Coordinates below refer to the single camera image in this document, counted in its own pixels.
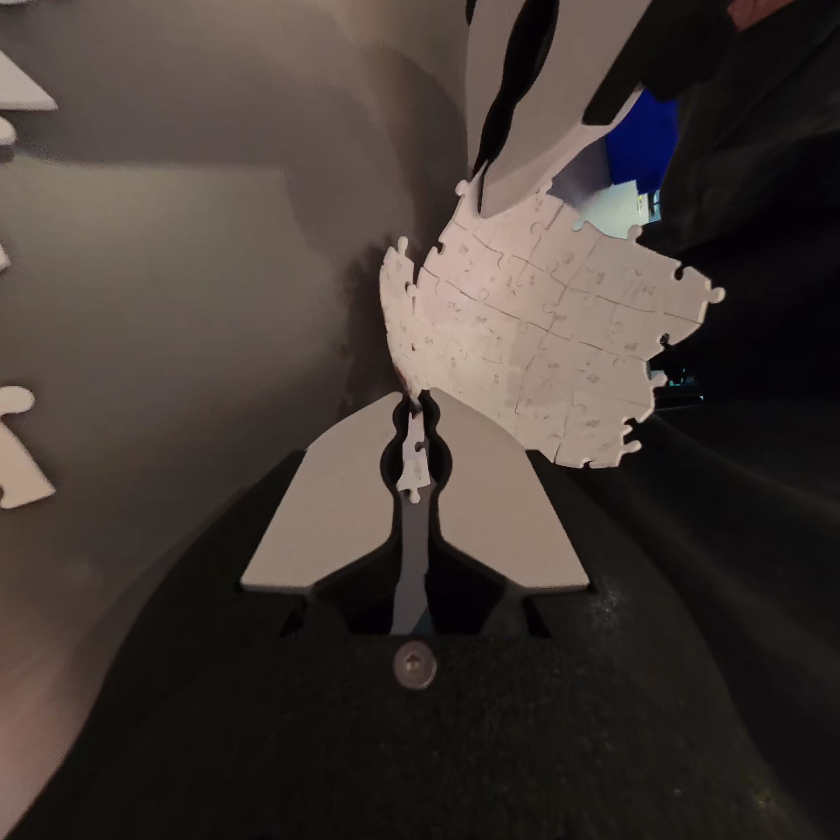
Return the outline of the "partly built colourful puzzle ball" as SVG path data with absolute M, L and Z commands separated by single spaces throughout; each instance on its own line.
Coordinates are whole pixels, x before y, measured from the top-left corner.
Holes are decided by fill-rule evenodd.
M 380 270 L 386 340 L 404 391 L 447 393 L 562 467 L 618 467 L 631 424 L 665 384 L 649 362 L 698 330 L 726 295 L 696 269 L 604 234 L 544 185 L 494 217 L 479 178 L 423 264 L 407 238 Z

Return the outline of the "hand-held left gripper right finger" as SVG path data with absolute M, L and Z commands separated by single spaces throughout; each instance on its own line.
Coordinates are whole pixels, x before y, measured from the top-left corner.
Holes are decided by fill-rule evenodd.
M 519 589 L 585 589 L 590 578 L 525 449 L 505 428 L 441 389 L 434 452 L 444 546 Z

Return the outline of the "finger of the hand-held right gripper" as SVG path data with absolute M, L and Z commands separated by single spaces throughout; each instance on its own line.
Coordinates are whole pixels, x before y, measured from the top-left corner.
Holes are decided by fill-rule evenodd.
M 516 171 L 551 183 L 559 170 L 558 81 L 546 68 L 559 22 L 550 1 L 467 2 L 465 125 L 473 175 L 512 152 Z
M 649 5 L 647 1 L 559 1 L 559 22 L 546 68 L 559 85 L 557 174 L 626 115 L 637 89 L 607 125 L 586 125 L 584 112 L 618 52 Z M 480 214 L 490 218 L 511 210 L 541 187 L 530 171 L 516 171 L 512 152 L 480 169 Z

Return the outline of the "group of white puzzle pieces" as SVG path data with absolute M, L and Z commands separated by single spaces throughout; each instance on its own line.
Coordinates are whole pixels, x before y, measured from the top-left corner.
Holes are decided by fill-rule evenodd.
M 53 112 L 56 100 L 4 52 L 1 53 L 2 112 Z M 12 510 L 55 494 L 56 488 L 36 463 L 7 417 L 35 406 L 35 395 L 21 385 L 1 387 L 1 508 Z

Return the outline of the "blue plastic bin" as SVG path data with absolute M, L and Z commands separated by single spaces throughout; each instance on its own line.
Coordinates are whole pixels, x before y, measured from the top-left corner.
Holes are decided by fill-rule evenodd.
M 605 137 L 612 183 L 635 182 L 637 194 L 656 193 L 678 138 L 677 101 L 659 101 L 643 89 L 624 120 Z

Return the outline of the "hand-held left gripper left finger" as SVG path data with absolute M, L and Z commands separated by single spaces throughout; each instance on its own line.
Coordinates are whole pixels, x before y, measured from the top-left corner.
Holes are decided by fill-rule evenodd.
M 251 591 L 306 592 L 379 549 L 392 534 L 393 494 L 382 456 L 395 435 L 392 392 L 309 445 L 240 578 Z

